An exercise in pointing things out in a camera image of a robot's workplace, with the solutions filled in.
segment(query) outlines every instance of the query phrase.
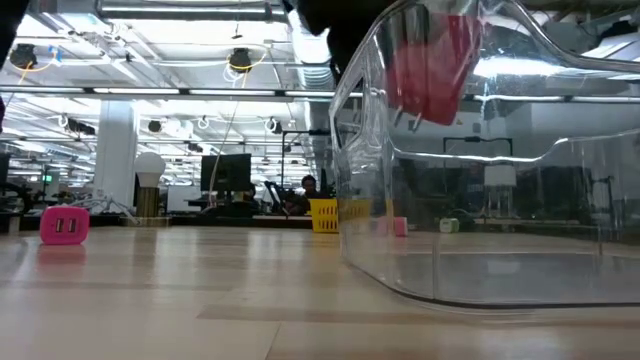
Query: clear plastic bin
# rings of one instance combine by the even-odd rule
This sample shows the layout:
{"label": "clear plastic bin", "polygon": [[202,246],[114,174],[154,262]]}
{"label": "clear plastic bin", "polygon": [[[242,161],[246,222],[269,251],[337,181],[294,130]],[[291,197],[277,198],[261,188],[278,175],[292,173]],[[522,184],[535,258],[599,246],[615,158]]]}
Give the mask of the clear plastic bin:
{"label": "clear plastic bin", "polygon": [[460,306],[640,304],[640,64],[569,54],[512,0],[400,1],[330,112],[344,256],[380,282]]}

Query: yellow basket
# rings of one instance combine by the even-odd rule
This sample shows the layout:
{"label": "yellow basket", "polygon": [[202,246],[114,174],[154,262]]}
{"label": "yellow basket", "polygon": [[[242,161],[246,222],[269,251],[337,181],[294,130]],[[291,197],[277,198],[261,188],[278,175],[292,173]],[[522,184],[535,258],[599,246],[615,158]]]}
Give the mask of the yellow basket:
{"label": "yellow basket", "polygon": [[311,199],[313,232],[338,232],[338,201],[336,199]]}

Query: ceiling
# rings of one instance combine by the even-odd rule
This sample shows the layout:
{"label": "ceiling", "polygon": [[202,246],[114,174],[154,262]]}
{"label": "ceiling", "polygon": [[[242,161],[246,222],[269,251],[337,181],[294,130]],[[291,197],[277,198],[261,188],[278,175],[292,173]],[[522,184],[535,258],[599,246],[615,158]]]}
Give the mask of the ceiling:
{"label": "ceiling", "polygon": [[[58,0],[58,8],[50,11],[43,11],[42,7],[51,2],[36,3],[19,27],[15,43],[36,45],[38,71],[25,73],[7,61],[0,72],[0,85],[333,89],[325,39],[304,34],[296,19],[286,18],[279,1],[271,2],[272,18],[267,21],[260,21],[257,18],[260,11],[253,11],[264,10],[265,2],[255,0],[171,1],[169,5],[155,0],[103,0],[101,10],[105,11],[101,14],[118,15],[108,20],[100,20],[93,9],[83,8],[87,4],[92,6],[92,1]],[[171,10],[172,6],[183,10],[182,4],[186,3],[190,6],[186,14],[193,16],[189,18],[191,21],[180,19],[185,16],[184,11]],[[563,11],[576,2],[527,0],[526,3],[534,11]],[[604,15],[631,8],[637,1],[579,3]],[[144,17],[138,16],[140,11],[122,11],[124,7],[154,6],[164,10]],[[206,6],[215,7],[215,12],[209,12]],[[253,67],[246,74],[234,72],[229,66],[228,57],[235,48],[249,50]],[[3,143],[6,150],[15,153],[13,176],[30,178],[44,165],[55,165],[63,169],[63,179],[69,184],[91,182],[95,137],[71,133],[61,125],[73,119],[99,133],[100,96],[3,93],[2,97],[10,104],[2,137],[35,139]],[[254,180],[279,181],[282,137],[267,130],[265,124],[273,119],[285,130],[326,127],[327,109],[321,103],[305,101],[253,100],[138,97],[134,100],[140,119],[138,151],[157,152],[168,161],[165,181],[169,184],[197,182],[199,156],[220,151],[251,152]],[[163,130],[151,132],[151,121],[161,122]],[[228,141],[223,146],[230,122]],[[286,154],[285,182],[296,184],[306,174],[317,175],[330,156],[328,139],[311,139],[307,135],[295,140],[291,135],[287,139],[292,146]],[[203,153],[189,151],[186,140],[200,144]],[[70,172],[65,168],[76,170]]]}

